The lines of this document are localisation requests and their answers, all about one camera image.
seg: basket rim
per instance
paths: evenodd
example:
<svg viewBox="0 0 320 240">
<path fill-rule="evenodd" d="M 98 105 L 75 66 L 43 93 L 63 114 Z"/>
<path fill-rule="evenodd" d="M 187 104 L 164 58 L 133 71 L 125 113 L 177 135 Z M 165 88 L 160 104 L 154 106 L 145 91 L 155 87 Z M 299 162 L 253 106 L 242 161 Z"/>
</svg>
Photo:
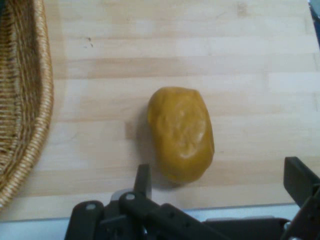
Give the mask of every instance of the basket rim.
<svg viewBox="0 0 320 240">
<path fill-rule="evenodd" d="M 42 81 L 39 115 L 34 121 L 30 142 L 23 153 L 21 161 L 14 168 L 8 181 L 0 189 L 0 212 L 18 193 L 21 185 L 37 163 L 44 142 L 47 138 L 53 111 L 53 71 L 48 39 L 48 29 L 43 0 L 31 0 L 34 9 L 35 33 L 38 43 L 39 68 Z"/>
</svg>

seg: wooden table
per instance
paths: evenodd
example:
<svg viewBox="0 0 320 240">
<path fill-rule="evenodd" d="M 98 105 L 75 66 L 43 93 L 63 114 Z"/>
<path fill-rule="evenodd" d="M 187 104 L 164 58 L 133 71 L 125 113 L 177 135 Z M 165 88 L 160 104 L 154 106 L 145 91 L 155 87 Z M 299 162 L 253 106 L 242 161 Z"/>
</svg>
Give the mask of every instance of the wooden table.
<svg viewBox="0 0 320 240">
<path fill-rule="evenodd" d="M 107 204 L 151 163 L 153 200 L 179 208 L 292 202 L 286 156 L 320 175 L 320 55 L 307 0 L 46 0 L 55 105 L 40 162 L 1 220 Z M 146 125 L 163 86 L 198 89 L 213 163 L 173 186 Z"/>
</svg>

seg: wicker basket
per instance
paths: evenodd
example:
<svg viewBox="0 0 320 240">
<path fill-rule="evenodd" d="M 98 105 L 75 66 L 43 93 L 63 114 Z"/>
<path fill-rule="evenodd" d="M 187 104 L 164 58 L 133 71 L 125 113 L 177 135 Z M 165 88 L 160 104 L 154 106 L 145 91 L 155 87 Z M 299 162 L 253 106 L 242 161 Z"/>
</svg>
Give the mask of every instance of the wicker basket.
<svg viewBox="0 0 320 240">
<path fill-rule="evenodd" d="M 42 0 L 5 0 L 0 18 L 0 211 L 37 162 L 53 107 Z"/>
</svg>

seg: screw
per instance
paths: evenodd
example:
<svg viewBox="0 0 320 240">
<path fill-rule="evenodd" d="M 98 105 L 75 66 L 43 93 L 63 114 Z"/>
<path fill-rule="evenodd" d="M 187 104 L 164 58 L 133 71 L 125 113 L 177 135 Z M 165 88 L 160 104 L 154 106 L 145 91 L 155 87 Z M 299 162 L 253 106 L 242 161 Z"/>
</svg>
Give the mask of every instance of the screw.
<svg viewBox="0 0 320 240">
<path fill-rule="evenodd" d="M 287 221 L 287 222 L 283 225 L 283 228 L 284 228 L 285 231 L 289 228 L 290 224 L 291 224 L 291 222 L 290 222 L 290 221 Z"/>
<path fill-rule="evenodd" d="M 125 199 L 127 199 L 127 200 L 133 200 L 133 199 L 135 199 L 136 198 L 136 196 L 134 195 L 134 194 L 132 194 L 132 193 L 128 193 L 126 196 L 125 196 Z"/>
<path fill-rule="evenodd" d="M 85 210 L 93 210 L 96 208 L 96 205 L 93 203 L 89 203 L 86 207 Z"/>
</svg>

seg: wooden plank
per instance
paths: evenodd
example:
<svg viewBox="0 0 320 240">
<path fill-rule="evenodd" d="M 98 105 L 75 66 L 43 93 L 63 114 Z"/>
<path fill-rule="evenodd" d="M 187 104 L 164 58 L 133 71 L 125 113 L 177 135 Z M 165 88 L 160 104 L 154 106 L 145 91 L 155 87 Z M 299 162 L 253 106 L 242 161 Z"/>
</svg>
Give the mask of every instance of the wooden plank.
<svg viewBox="0 0 320 240">
<path fill-rule="evenodd" d="M 68 60 L 113 58 L 174 58 L 225 55 L 313 54 L 313 35 L 281 37 L 201 37 L 156 39 L 70 38 L 51 41 L 52 57 Z"/>
<path fill-rule="evenodd" d="M 313 54 L 224 55 L 56 61 L 58 79 L 181 77 L 214 74 L 317 71 Z"/>
</svg>

